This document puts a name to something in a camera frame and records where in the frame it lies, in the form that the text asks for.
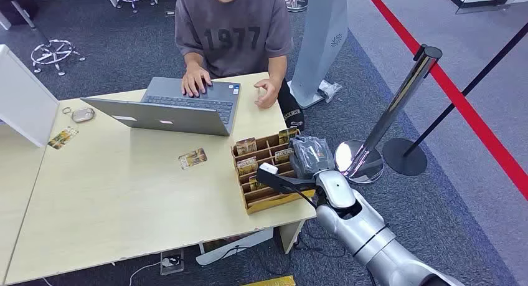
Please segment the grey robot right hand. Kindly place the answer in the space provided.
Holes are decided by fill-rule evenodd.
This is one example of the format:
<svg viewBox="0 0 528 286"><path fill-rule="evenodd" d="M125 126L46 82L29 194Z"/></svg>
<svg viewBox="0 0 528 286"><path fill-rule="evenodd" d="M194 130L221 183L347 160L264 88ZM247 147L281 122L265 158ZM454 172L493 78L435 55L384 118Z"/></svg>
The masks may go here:
<svg viewBox="0 0 528 286"><path fill-rule="evenodd" d="M325 138L315 136L296 136L289 140L294 150L290 163L299 179L312 178L322 170L334 170L334 157Z"/></svg>

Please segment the person's left hand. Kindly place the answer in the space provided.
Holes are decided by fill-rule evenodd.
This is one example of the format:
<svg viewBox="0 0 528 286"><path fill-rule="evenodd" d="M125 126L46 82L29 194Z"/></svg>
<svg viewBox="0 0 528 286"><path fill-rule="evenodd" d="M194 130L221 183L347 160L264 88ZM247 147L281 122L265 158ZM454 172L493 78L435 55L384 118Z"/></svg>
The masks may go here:
<svg viewBox="0 0 528 286"><path fill-rule="evenodd" d="M263 79L257 82L254 87L258 90L264 90L265 94L255 100L255 105L261 109L270 108L278 99L280 86L272 79Z"/></svg>

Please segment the person's right hand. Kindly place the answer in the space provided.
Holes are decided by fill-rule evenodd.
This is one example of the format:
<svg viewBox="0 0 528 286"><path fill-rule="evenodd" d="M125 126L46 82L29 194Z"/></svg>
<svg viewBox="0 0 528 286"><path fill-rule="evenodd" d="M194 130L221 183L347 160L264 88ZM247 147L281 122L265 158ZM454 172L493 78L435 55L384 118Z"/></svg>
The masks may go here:
<svg viewBox="0 0 528 286"><path fill-rule="evenodd" d="M198 98L207 92L207 88L212 86L212 81L208 71L197 63L187 66L186 72L181 82L182 95Z"/></svg>

